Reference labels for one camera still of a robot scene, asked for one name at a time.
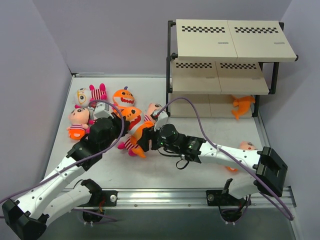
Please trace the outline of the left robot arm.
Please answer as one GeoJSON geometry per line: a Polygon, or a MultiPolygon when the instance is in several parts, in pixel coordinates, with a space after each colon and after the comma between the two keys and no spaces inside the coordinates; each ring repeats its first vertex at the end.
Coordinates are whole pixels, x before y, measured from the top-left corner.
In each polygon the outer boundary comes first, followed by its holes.
{"type": "Polygon", "coordinates": [[[38,185],[14,200],[4,201],[5,223],[21,240],[37,240],[57,218],[81,205],[98,205],[104,199],[102,188],[92,179],[83,180],[70,192],[60,195],[74,179],[102,159],[116,139],[129,128],[125,116],[112,114],[98,118],[80,141],[67,152],[59,165],[38,185]]]}

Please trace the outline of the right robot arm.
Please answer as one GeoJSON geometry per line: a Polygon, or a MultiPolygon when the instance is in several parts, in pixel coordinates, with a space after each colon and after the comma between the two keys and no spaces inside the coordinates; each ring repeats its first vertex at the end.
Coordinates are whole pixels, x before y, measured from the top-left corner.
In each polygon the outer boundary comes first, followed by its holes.
{"type": "Polygon", "coordinates": [[[205,138],[179,133],[171,123],[158,130],[145,128],[137,143],[145,152],[164,148],[188,162],[217,164],[245,172],[242,178],[226,181],[221,197],[228,205],[255,193],[278,198],[283,194],[288,166],[271,147],[245,150],[218,145],[205,138]]]}

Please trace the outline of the orange shark plush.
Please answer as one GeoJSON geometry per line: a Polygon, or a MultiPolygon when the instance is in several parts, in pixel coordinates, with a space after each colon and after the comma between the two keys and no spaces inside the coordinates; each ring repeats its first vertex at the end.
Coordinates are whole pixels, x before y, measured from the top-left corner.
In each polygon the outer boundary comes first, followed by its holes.
{"type": "Polygon", "coordinates": [[[123,119],[129,122],[127,133],[130,135],[130,142],[135,146],[132,152],[141,158],[146,158],[144,150],[138,145],[138,140],[141,139],[144,128],[153,127],[155,124],[149,120],[145,121],[144,113],[134,106],[125,107],[121,114],[123,119]]]}
{"type": "Polygon", "coordinates": [[[241,116],[243,116],[249,111],[251,104],[256,103],[255,98],[251,95],[243,96],[240,98],[232,95],[232,98],[233,98],[232,105],[234,109],[231,110],[231,113],[233,114],[236,120],[239,120],[241,116]]]}
{"type": "Polygon", "coordinates": [[[125,86],[123,89],[117,90],[113,96],[113,105],[122,112],[127,107],[134,107],[135,106],[135,97],[133,94],[128,90],[128,87],[125,86]]]}

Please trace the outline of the orange shark plush back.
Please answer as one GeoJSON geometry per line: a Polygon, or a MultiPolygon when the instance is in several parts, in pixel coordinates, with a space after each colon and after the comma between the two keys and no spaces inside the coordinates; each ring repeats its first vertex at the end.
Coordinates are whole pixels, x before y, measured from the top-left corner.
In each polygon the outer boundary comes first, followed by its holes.
{"type": "Polygon", "coordinates": [[[125,86],[123,89],[117,90],[113,96],[113,105],[122,112],[127,107],[134,107],[135,106],[135,97],[133,94],[128,90],[128,87],[125,86]]]}

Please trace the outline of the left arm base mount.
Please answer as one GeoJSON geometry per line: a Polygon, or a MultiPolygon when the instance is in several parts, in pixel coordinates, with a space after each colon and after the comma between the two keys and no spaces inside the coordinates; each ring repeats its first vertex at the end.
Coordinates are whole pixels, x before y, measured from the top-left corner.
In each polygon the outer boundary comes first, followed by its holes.
{"type": "Polygon", "coordinates": [[[103,190],[99,200],[99,207],[115,207],[118,201],[118,191],[103,190]]]}

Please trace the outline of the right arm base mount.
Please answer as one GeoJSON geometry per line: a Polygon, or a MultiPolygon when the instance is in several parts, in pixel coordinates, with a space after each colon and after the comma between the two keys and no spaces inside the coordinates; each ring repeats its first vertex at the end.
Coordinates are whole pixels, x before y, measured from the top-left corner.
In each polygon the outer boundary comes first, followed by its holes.
{"type": "Polygon", "coordinates": [[[223,196],[221,189],[209,189],[206,190],[205,193],[208,206],[218,207],[223,205],[225,197],[223,196]]]}

